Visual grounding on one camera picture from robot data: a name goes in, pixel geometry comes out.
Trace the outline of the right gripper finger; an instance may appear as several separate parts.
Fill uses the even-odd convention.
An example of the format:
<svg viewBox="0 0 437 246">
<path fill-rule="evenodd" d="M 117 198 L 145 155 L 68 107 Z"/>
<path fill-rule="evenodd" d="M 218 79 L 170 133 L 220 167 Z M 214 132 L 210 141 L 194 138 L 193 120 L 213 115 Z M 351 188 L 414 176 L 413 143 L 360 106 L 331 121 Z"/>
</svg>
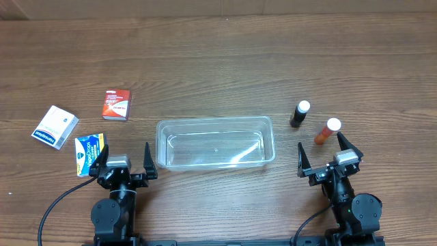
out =
<svg viewBox="0 0 437 246">
<path fill-rule="evenodd" d="M 298 143 L 298 172 L 297 176 L 304 178 L 312 170 L 301 142 Z"/>
<path fill-rule="evenodd" d="M 337 133 L 337 140 L 341 150 L 353 150 L 358 156 L 359 160 L 363 158 L 364 154 L 356 146 L 350 143 L 342 132 Z"/>
</svg>

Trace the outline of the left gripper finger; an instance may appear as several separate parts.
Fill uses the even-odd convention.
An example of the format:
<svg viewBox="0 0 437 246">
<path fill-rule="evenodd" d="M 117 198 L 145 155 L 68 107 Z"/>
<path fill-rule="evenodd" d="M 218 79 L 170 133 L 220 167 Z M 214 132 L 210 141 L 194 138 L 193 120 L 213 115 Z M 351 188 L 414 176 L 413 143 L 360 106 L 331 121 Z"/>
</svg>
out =
<svg viewBox="0 0 437 246">
<path fill-rule="evenodd" d="M 153 162 L 153 158 L 150 152 L 150 145 L 148 142 L 145 143 L 143 168 L 145 170 L 145 175 L 148 180 L 155 180 L 158 178 L 158 171 Z"/>
<path fill-rule="evenodd" d="M 107 166 L 107 159 L 109 157 L 109 145 L 105 144 L 96 160 L 89 168 L 89 176 L 98 177 L 101 169 Z"/>
</svg>

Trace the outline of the blue yellow VapoDrops box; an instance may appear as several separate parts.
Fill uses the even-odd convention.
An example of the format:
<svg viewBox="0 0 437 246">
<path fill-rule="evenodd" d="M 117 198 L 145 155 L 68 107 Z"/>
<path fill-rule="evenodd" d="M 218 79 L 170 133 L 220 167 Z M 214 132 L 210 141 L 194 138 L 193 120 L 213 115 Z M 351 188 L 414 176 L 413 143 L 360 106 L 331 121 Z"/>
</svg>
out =
<svg viewBox="0 0 437 246">
<path fill-rule="evenodd" d="M 97 159 L 106 143 L 104 133 L 78 137 L 74 140 L 78 177 L 89 175 L 91 164 Z"/>
</svg>

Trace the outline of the orange bottle white cap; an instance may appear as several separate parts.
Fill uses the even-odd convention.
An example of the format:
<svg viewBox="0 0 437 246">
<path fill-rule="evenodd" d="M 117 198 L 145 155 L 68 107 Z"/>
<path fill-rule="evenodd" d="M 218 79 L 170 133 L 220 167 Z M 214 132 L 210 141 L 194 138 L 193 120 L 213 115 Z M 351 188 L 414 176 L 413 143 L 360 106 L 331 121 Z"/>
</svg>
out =
<svg viewBox="0 0 437 246">
<path fill-rule="evenodd" d="M 324 128 L 315 136 L 314 142 L 322 145 L 334 132 L 341 129 L 342 123 L 338 118 L 330 118 Z"/>
</svg>

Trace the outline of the black bottle white cap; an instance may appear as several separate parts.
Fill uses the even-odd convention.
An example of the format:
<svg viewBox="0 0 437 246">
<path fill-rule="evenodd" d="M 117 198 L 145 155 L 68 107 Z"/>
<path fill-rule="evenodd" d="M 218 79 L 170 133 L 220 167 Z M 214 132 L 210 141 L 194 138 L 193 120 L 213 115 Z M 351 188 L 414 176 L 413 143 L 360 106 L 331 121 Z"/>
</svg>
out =
<svg viewBox="0 0 437 246">
<path fill-rule="evenodd" d="M 307 112 L 310 110 L 310 103 L 307 100 L 300 101 L 294 111 L 293 116 L 290 118 L 290 126 L 293 128 L 299 128 L 304 121 Z"/>
</svg>

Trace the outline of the white Hansaplast box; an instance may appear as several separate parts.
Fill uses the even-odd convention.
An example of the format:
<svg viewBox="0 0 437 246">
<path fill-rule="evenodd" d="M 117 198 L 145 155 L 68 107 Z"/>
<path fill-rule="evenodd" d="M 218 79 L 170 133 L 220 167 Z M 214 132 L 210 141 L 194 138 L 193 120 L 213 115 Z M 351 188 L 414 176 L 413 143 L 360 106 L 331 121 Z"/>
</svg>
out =
<svg viewBox="0 0 437 246">
<path fill-rule="evenodd" d="M 31 136 L 60 150 L 78 123 L 74 114 L 52 105 Z"/>
</svg>

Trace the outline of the red medicine box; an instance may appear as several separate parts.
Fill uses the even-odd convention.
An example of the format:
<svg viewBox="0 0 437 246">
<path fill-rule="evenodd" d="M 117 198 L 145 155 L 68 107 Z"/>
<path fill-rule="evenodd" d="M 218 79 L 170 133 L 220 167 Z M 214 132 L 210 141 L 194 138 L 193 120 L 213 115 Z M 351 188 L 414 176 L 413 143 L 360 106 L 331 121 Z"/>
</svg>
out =
<svg viewBox="0 0 437 246">
<path fill-rule="evenodd" d="M 129 90 L 107 90 L 105 94 L 102 117 L 106 120 L 127 121 L 131 102 Z"/>
</svg>

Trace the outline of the clear plastic container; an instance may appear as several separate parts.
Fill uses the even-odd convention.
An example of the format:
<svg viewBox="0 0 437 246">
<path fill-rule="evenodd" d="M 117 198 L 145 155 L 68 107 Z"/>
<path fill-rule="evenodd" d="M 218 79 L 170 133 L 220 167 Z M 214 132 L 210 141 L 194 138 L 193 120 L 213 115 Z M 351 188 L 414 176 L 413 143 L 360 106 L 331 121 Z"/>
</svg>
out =
<svg viewBox="0 0 437 246">
<path fill-rule="evenodd" d="M 262 167 L 276 157 L 268 116 L 162 120 L 156 162 L 171 171 Z"/>
</svg>

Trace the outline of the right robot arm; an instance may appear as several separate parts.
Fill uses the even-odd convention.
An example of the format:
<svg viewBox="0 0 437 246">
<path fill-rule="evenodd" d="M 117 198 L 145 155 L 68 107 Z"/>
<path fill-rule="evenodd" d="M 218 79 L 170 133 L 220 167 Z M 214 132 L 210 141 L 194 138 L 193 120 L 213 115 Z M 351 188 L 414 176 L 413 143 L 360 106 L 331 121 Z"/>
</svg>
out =
<svg viewBox="0 0 437 246">
<path fill-rule="evenodd" d="M 380 229 L 382 202 L 370 193 L 354 193 L 349 177 L 360 171 L 363 153 L 338 132 L 337 140 L 341 150 L 334 154 L 333 161 L 325 167 L 313 169 L 301 143 L 298 143 L 298 177 L 309 179 L 309 185 L 321 185 L 328 198 L 326 208 L 311 215 L 298 228 L 292 238 L 292 245 L 384 245 L 384 238 L 376 236 Z M 325 231 L 323 236 L 300 238 L 303 228 L 317 216 L 331 209 L 336 228 Z"/>
</svg>

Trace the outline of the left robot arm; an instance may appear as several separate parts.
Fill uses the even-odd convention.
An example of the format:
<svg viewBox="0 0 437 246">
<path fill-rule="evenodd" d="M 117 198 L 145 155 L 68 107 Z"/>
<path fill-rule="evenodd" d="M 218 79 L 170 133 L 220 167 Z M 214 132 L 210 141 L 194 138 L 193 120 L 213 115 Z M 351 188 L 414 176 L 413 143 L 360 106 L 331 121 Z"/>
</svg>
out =
<svg viewBox="0 0 437 246">
<path fill-rule="evenodd" d="M 89 175 L 109 190 L 109 197 L 96 202 L 90 213 L 94 245 L 145 245 L 142 235 L 135 232 L 137 189 L 148 187 L 150 180 L 158 178 L 148 143 L 143 168 L 143 173 L 131 173 L 129 156 L 110 155 L 108 145 L 92 163 Z"/>
</svg>

